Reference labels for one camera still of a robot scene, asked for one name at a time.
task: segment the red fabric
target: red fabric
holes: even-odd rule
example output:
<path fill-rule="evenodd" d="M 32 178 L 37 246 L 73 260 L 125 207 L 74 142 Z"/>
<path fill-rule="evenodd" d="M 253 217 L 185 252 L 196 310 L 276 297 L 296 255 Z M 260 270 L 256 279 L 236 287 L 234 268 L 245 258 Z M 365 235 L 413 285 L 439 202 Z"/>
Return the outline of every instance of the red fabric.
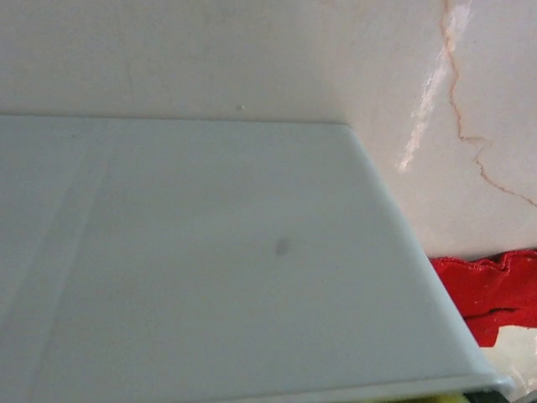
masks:
<path fill-rule="evenodd" d="M 431 263 L 481 347 L 494 346 L 501 326 L 537 327 L 537 250 Z"/>

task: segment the wall crack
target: wall crack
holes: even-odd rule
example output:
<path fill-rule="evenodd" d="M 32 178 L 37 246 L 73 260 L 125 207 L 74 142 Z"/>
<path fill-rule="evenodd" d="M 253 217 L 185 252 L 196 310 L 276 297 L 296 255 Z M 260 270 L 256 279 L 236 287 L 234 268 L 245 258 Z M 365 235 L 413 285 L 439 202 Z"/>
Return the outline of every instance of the wall crack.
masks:
<path fill-rule="evenodd" d="M 450 11 L 451 11 L 451 5 L 450 0 L 442 0 L 442 15 L 440 18 L 440 30 L 442 35 L 442 40 L 444 42 L 444 49 L 446 50 L 446 57 L 448 60 L 448 64 L 452 71 L 452 78 L 451 83 L 449 86 L 449 103 L 451 105 L 451 108 L 453 109 L 453 113 L 455 114 L 455 120 L 456 120 L 456 136 L 462 143 L 466 144 L 472 144 L 472 145 L 480 145 L 479 151 L 477 151 L 476 156 L 473 159 L 473 162 L 479 167 L 479 175 L 492 187 L 495 189 L 498 189 L 502 193 L 518 197 L 525 202 L 529 203 L 531 206 L 537 208 L 537 201 L 522 195 L 516 191 L 512 191 L 508 189 L 507 187 L 497 183 L 494 181 L 487 173 L 487 169 L 485 168 L 485 165 L 481 161 L 481 154 L 488 149 L 489 147 L 492 147 L 493 141 L 491 139 L 487 139 L 483 136 L 466 136 L 463 133 L 462 130 L 462 112 L 459 105 L 456 103 L 455 99 L 455 90 L 456 85 L 461 78 L 461 70 L 459 68 L 459 65 L 457 64 L 454 50 L 455 50 L 455 44 L 453 37 L 451 35 L 450 30 L 446 26 L 446 20 L 450 17 Z"/>

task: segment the scratch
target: scratch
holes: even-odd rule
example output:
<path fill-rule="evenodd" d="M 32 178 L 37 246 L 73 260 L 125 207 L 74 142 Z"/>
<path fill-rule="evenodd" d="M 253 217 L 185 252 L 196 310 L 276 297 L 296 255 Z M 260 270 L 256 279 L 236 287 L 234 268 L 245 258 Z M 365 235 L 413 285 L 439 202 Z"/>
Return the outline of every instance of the scratch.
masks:
<path fill-rule="evenodd" d="M 463 143 L 468 144 L 481 144 L 481 148 L 477 152 L 476 156 L 473 159 L 473 162 L 479 167 L 479 175 L 492 187 L 498 189 L 499 191 L 518 197 L 525 202 L 529 203 L 531 206 L 537 208 L 537 201 L 534 201 L 530 199 L 529 197 L 522 195 L 520 193 L 517 193 L 516 191 L 511 191 L 510 189 L 506 188 L 505 186 L 497 183 L 494 181 L 487 173 L 487 170 L 485 169 L 485 165 L 481 161 L 480 157 L 483 151 L 488 149 L 493 145 L 493 141 L 491 139 L 487 139 L 483 136 L 466 136 L 463 133 L 463 124 L 462 124 L 462 112 L 459 107 L 459 105 L 456 103 L 455 99 L 455 90 L 456 85 L 461 78 L 461 70 L 459 68 L 459 65 L 457 64 L 454 50 L 455 50 L 455 43 L 454 39 L 451 35 L 451 31 L 446 27 L 446 18 L 450 16 L 450 0 L 442 0 L 442 16 L 440 18 L 440 30 L 442 35 L 442 40 L 444 42 L 444 49 L 446 50 L 446 57 L 449 63 L 449 66 L 452 71 L 452 79 L 449 86 L 449 103 L 453 109 L 453 112 L 455 114 L 455 120 L 456 120 L 456 136 L 461 140 Z"/>
<path fill-rule="evenodd" d="M 131 62 L 126 55 L 125 55 L 125 71 L 127 72 L 128 92 L 130 93 L 131 99 L 134 99 L 133 74 L 131 72 Z"/>

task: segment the white shelf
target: white shelf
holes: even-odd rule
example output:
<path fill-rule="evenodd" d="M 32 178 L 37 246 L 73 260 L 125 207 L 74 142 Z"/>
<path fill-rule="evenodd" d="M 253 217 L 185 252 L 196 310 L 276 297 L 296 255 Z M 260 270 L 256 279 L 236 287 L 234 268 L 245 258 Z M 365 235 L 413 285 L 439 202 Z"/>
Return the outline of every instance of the white shelf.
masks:
<path fill-rule="evenodd" d="M 508 388 L 349 128 L 1 117 L 0 130 L 1 401 Z"/>

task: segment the dark spot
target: dark spot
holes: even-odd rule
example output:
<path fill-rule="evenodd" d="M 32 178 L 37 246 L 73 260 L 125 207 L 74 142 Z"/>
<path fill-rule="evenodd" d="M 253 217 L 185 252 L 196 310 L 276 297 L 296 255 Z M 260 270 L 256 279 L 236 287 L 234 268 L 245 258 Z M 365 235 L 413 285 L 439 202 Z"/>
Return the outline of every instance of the dark spot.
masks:
<path fill-rule="evenodd" d="M 278 256 L 284 256 L 289 252 L 289 239 L 288 238 L 280 238 L 276 241 L 276 247 L 274 248 L 274 252 Z"/>

